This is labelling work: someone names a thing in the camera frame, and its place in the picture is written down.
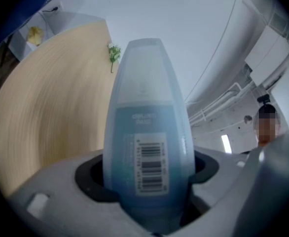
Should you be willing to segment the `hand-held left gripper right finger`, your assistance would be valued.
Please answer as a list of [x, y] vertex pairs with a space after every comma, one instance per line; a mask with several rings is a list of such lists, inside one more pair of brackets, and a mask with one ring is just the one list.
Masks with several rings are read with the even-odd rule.
[[189, 201], [201, 215], [175, 237], [289, 237], [289, 132], [248, 154], [195, 147]]

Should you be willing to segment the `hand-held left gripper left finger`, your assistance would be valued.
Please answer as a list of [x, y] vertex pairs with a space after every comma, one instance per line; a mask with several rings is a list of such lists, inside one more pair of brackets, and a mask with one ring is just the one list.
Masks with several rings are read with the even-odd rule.
[[39, 170], [8, 202], [41, 237], [148, 237], [150, 233], [117, 202], [97, 202], [80, 190], [76, 169], [99, 156], [96, 150]]

